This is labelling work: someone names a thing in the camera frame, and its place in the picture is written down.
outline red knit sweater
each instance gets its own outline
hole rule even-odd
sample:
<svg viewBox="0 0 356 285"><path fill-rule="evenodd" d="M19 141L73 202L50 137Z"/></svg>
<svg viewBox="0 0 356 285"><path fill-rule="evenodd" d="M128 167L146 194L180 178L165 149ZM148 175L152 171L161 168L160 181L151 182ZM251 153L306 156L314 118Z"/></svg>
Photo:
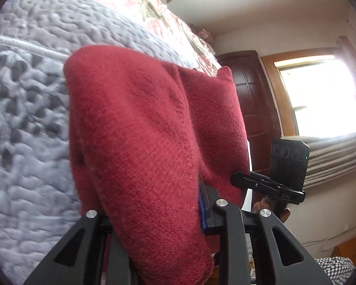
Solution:
<svg viewBox="0 0 356 285"><path fill-rule="evenodd" d="M230 69L209 77L129 49L89 46L64 71L83 212L105 211L145 284L202 284L213 262L200 229L198 175L241 204L230 175L249 170Z"/></svg>

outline window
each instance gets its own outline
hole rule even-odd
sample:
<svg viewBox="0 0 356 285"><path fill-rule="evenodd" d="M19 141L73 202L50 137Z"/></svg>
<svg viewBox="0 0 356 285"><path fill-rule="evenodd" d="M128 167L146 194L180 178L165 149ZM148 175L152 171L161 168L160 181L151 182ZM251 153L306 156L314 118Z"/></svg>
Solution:
<svg viewBox="0 0 356 285"><path fill-rule="evenodd" d="M338 48L262 57L283 136L356 132L356 86Z"/></svg>

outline window frame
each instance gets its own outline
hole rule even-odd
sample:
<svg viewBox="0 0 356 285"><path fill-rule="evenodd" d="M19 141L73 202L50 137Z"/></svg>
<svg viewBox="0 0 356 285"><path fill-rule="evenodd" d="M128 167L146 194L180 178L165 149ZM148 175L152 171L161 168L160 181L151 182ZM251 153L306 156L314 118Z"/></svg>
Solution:
<svg viewBox="0 0 356 285"><path fill-rule="evenodd" d="M280 73L280 69L286 68L287 66L278 68L274 65L274 63L284 60L323 55L334 55L336 58L346 62L344 59L344 51L341 47L303 49L261 57L261 61L268 75L268 80L270 81L270 86L272 87L272 94L277 105L282 136L297 136L299 135L299 133L295 118L295 112L291 106L289 94L286 91ZM313 64L313 62L305 62L302 65L311 64Z"/></svg>

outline human hand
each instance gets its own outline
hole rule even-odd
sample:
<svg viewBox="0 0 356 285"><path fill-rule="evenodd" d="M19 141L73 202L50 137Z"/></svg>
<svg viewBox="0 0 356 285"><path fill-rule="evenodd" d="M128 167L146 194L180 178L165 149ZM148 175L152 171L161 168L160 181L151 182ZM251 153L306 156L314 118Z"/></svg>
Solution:
<svg viewBox="0 0 356 285"><path fill-rule="evenodd" d="M267 198L264 197L261 201L257 201L254 205L253 205L253 211L257 212L261 209L269 209L270 205L268 204ZM285 208L284 211L281 213L281 215L279 216L279 219L281 220L281 222L286 222L286 220L289 218L290 216L290 210L288 208Z"/></svg>

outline floral bedspread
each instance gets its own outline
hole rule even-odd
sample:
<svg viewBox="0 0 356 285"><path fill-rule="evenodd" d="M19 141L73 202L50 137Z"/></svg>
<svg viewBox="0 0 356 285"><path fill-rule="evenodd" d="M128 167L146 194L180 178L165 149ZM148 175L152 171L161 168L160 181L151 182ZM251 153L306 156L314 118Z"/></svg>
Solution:
<svg viewBox="0 0 356 285"><path fill-rule="evenodd" d="M207 43L195 35L161 0L95 0L160 36L194 63L196 69L215 76L220 64Z"/></svg>

